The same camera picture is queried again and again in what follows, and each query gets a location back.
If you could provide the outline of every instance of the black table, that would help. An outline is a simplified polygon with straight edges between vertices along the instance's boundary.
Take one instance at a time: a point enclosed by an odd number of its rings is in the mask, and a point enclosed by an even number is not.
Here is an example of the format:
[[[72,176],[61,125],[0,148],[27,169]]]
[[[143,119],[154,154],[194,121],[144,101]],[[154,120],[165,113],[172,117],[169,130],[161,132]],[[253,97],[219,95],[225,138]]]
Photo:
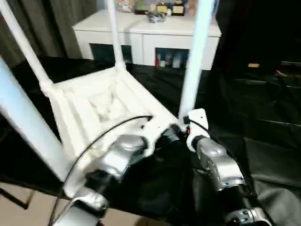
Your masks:
[[[41,62],[53,82],[112,66],[55,57]],[[177,115],[184,69],[141,65],[127,69]],[[12,71],[58,136],[49,100],[28,64],[23,62]],[[211,132],[236,154],[261,204],[280,226],[301,224],[300,98],[298,78],[234,76],[213,70],[203,72],[196,103],[196,108],[206,109]],[[61,182],[4,118],[0,124],[0,181],[58,194]],[[194,169],[195,161],[182,142],[169,144],[131,169],[112,207],[173,224],[219,225],[219,201],[208,179]]]

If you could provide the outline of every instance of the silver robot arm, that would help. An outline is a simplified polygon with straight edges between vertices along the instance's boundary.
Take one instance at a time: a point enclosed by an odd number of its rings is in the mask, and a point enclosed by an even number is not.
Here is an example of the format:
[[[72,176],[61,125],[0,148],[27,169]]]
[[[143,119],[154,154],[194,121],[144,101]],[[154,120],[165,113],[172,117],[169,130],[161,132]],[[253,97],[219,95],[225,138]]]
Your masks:
[[[235,159],[208,134],[203,109],[193,110],[186,117],[190,122],[187,147],[196,152],[200,166],[208,172],[224,210],[228,226],[272,226],[268,215],[250,195],[249,185]]]
[[[169,120],[153,117],[143,129],[119,136],[106,153],[93,161],[93,172],[66,206],[54,226],[96,226],[104,217],[115,189],[128,168],[153,154],[155,143],[170,128]]]

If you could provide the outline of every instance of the tiled floor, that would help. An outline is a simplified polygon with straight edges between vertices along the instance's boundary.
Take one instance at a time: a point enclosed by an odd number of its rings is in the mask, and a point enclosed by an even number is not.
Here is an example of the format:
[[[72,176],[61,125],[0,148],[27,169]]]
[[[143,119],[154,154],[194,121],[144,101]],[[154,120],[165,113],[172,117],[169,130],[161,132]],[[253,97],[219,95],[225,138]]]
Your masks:
[[[0,183],[0,187],[23,202],[26,202],[31,194],[31,190],[17,186]],[[24,210],[0,196],[0,226],[46,226],[53,202],[53,196],[34,192],[29,208]],[[108,210],[103,224],[105,226],[167,226],[164,222],[114,209]]]

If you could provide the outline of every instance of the black cable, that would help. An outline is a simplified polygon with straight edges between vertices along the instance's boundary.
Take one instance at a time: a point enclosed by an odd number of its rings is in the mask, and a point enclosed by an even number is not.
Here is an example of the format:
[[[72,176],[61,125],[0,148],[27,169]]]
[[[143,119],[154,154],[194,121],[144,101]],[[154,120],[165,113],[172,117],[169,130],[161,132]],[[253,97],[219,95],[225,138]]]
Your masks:
[[[106,130],[105,132],[103,132],[101,135],[99,135],[96,139],[94,139],[86,148],[85,150],[77,157],[77,159],[75,160],[75,162],[72,164],[67,176],[66,176],[66,179],[65,181],[63,182],[63,185],[60,189],[60,193],[59,195],[57,196],[56,200],[55,200],[55,204],[52,208],[52,211],[51,211],[51,215],[50,215],[50,218],[49,218],[49,222],[48,222],[48,226],[52,226],[53,225],[53,218],[54,218],[54,215],[55,215],[55,211],[56,211],[56,208],[59,204],[59,201],[63,198],[63,188],[66,184],[66,182],[68,181],[70,175],[72,174],[75,166],[77,165],[77,163],[79,162],[79,160],[82,158],[82,156],[84,154],[87,153],[87,151],[90,150],[90,148],[99,140],[101,139],[104,135],[106,135],[108,132],[112,131],[113,129],[123,125],[124,123],[127,123],[128,121],[132,121],[132,120],[135,120],[135,119],[142,119],[142,118],[147,118],[148,120],[152,118],[152,116],[149,116],[149,115],[142,115],[142,116],[136,116],[136,117],[133,117],[133,118],[130,118],[130,119],[127,119],[127,120],[124,120],[120,123],[118,123],[117,125],[111,127],[110,129]]]
[[[242,175],[243,175],[243,177],[244,177],[244,179],[246,181],[246,184],[247,184],[247,186],[249,188],[249,191],[251,193],[250,195],[256,195],[256,193],[253,191],[253,188],[251,186],[251,182],[249,180],[249,177],[247,176],[246,172],[244,171],[244,168],[242,167],[242,165],[240,164],[240,162],[238,161],[238,159],[235,157],[234,153],[232,151],[230,151],[230,149],[228,149],[226,147],[226,145],[223,144],[223,142],[219,138],[217,138],[216,136],[214,136],[207,128],[205,128],[204,126],[202,126],[201,124],[199,124],[198,122],[196,122],[194,120],[190,120],[190,121],[192,123],[196,124],[197,126],[199,126],[200,128],[202,128],[203,130],[205,130],[210,135],[210,137],[211,137],[212,140],[214,140],[215,142],[219,143],[221,146],[223,146],[227,150],[228,154],[231,156],[231,158],[234,159],[234,161],[236,161],[238,167],[240,168],[241,173],[242,173]]]

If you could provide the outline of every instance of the gray curtain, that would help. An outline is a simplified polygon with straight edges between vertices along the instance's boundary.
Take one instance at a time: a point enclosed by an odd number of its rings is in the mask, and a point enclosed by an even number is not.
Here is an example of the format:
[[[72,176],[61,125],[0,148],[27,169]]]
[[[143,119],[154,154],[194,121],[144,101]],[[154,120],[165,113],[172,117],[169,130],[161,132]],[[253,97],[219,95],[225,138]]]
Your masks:
[[[38,56],[81,58],[72,26],[97,11],[96,0],[8,0]],[[0,54],[9,67],[25,60],[0,16]]]

